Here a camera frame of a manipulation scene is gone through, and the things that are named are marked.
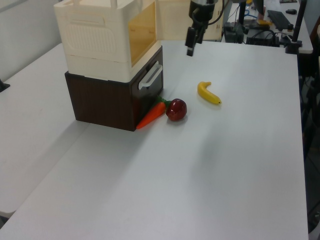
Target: translucent orange panel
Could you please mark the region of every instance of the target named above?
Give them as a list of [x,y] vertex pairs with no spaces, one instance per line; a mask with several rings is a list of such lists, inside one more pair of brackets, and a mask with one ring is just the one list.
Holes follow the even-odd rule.
[[128,23],[131,66],[156,42],[155,3],[152,3]]

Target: table surface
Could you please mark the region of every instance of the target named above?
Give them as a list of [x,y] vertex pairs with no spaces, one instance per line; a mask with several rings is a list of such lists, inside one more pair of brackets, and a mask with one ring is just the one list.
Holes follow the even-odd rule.
[[[289,22],[293,24],[293,26],[296,25],[297,16],[298,16],[299,7],[300,7],[299,0],[297,2],[294,2],[294,3],[281,3],[281,4],[280,4],[279,0],[264,0],[264,5],[265,5],[265,8],[266,8],[265,9],[265,14],[264,14],[264,20],[271,21],[271,19],[268,17],[268,12],[267,11],[268,10],[274,10],[274,11],[282,12],[284,14],[284,16],[289,20]],[[235,10],[237,9],[238,6],[239,6],[238,3],[233,3],[232,4],[229,16],[231,16],[235,12]],[[247,7],[247,9],[250,11],[251,15],[258,16],[258,14],[259,14],[258,11],[251,9],[251,6]],[[292,15],[292,14],[286,13],[286,10],[288,10],[288,9],[296,9],[297,10],[297,14]],[[234,22],[235,21],[235,16],[236,16],[236,14],[231,16],[228,19],[228,22]],[[239,11],[237,13],[236,20],[238,20],[238,19],[239,19]],[[253,19],[253,18],[250,17],[250,16],[245,16],[244,19]],[[276,29],[276,26],[274,24],[270,26],[270,30],[274,31],[275,33],[280,32],[278,29]],[[292,32],[288,32],[287,29],[283,29],[281,32],[285,33],[285,34],[293,35],[293,31]],[[302,41],[302,47],[299,48],[299,53],[300,54],[311,54],[313,52],[313,46],[312,46],[312,43],[311,43],[311,40],[310,40],[310,37],[309,37],[309,33],[308,33],[308,29],[307,29],[307,25],[306,25],[305,19],[302,20],[300,32],[299,32],[299,35],[298,35],[298,40]]]
[[[1,240],[308,239],[297,57],[162,45],[162,96],[185,100],[185,119],[135,132],[90,124]],[[52,53],[64,58],[61,45]],[[200,81],[221,105],[197,95]]]
[[0,216],[18,209],[88,126],[75,119],[62,56],[54,48],[0,93]]

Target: white wall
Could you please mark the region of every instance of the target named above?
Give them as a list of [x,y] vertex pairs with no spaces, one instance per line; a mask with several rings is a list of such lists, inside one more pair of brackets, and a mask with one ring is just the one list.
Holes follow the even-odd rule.
[[53,7],[57,2],[27,0],[0,12],[1,80],[7,80],[61,42]]
[[320,16],[320,0],[308,0],[304,11],[304,21],[309,35]]

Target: computer mouse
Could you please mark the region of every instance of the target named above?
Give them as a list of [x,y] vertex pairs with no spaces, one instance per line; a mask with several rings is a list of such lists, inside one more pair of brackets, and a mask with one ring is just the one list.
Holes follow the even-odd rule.
[[292,14],[292,15],[297,14],[297,10],[295,10],[295,9],[288,9],[288,10],[286,10],[285,12],[286,12],[287,14]]

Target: crate handle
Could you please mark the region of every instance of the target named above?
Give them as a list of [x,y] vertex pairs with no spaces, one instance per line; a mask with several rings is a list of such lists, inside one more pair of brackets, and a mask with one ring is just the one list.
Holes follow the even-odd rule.
[[159,61],[157,61],[153,67],[147,72],[147,74],[142,78],[142,80],[139,82],[139,90],[141,90],[143,87],[148,88],[151,86],[151,84],[157,79],[157,77],[162,72],[162,65],[159,64]]
[[[81,0],[72,0],[73,6],[78,7],[80,5]],[[110,0],[111,1],[111,8],[116,9],[118,7],[118,1],[117,0]]]

